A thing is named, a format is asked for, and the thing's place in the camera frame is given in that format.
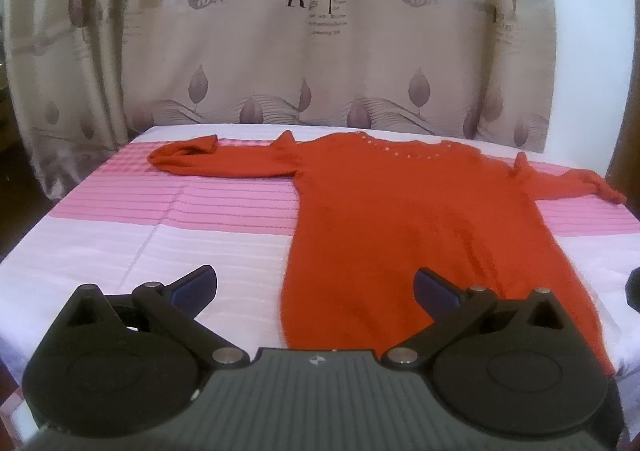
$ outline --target silver bolt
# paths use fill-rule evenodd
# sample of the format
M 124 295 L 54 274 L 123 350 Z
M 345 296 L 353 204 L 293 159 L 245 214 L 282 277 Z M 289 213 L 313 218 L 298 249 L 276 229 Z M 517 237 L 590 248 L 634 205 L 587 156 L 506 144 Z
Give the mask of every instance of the silver bolt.
M 244 352 L 240 348 L 218 348 L 211 356 L 220 365 L 234 365 L 242 360 Z
M 404 347 L 393 348 L 387 352 L 386 356 L 397 365 L 410 365 L 418 360 L 418 352 Z

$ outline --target bedsheet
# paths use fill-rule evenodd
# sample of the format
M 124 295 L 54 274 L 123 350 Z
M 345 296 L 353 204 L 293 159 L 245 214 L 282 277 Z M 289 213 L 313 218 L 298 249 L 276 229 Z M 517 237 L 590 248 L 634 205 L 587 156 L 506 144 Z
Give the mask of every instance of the bedsheet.
M 298 196 L 287 178 L 224 179 L 158 172 L 146 156 L 164 142 L 217 134 L 226 144 L 266 144 L 291 129 L 298 141 L 346 128 L 202 124 L 155 127 L 108 160 L 43 218 L 0 264 L 0 359 L 20 381 L 26 362 L 73 290 L 105 294 L 145 281 L 169 283 L 200 265 L 218 274 L 218 294 L 197 320 L 254 355 L 285 345 L 279 294 Z M 388 140 L 440 137 L 368 131 Z M 513 161 L 517 150 L 460 141 Z M 562 173 L 571 161 L 530 154 Z M 640 222 L 595 196 L 540 201 L 546 225 L 596 305 L 618 370 L 626 423 L 640 432 L 640 314 L 624 286 L 640 266 Z

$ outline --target red dress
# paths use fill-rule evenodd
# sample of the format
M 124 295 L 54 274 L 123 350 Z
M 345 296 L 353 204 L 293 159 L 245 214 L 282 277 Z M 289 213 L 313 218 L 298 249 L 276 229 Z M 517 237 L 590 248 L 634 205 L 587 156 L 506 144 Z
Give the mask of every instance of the red dress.
M 591 193 L 624 202 L 595 173 L 551 176 L 524 153 L 511 168 L 456 142 L 388 142 L 360 132 L 217 143 L 174 142 L 148 159 L 180 175 L 293 177 L 300 213 L 281 298 L 290 348 L 380 354 L 414 335 L 432 322 L 412 288 L 417 269 L 428 267 L 460 288 L 484 285 L 509 299 L 550 288 L 612 371 L 593 303 L 534 203 Z

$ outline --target round black disc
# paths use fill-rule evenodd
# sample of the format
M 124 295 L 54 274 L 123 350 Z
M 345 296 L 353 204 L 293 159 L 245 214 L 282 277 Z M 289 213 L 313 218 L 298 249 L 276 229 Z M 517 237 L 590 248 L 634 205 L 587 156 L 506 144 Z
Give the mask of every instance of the round black disc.
M 492 432 L 537 438 L 577 429 L 602 405 L 606 376 L 580 346 L 522 335 L 447 347 L 434 362 L 436 391 L 459 417 Z
M 55 353 L 30 361 L 24 375 L 36 418 L 72 434 L 113 437 L 153 427 L 179 413 L 197 387 L 191 354 L 171 339 L 123 330 L 101 337 L 74 328 Z

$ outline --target curtain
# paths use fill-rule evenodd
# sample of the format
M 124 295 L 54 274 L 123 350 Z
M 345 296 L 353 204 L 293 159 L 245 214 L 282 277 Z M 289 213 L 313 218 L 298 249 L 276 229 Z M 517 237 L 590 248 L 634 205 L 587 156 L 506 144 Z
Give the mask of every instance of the curtain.
M 546 137 L 552 0 L 3 0 L 2 13 L 16 118 L 50 198 L 154 125 L 351 126 L 532 150 Z

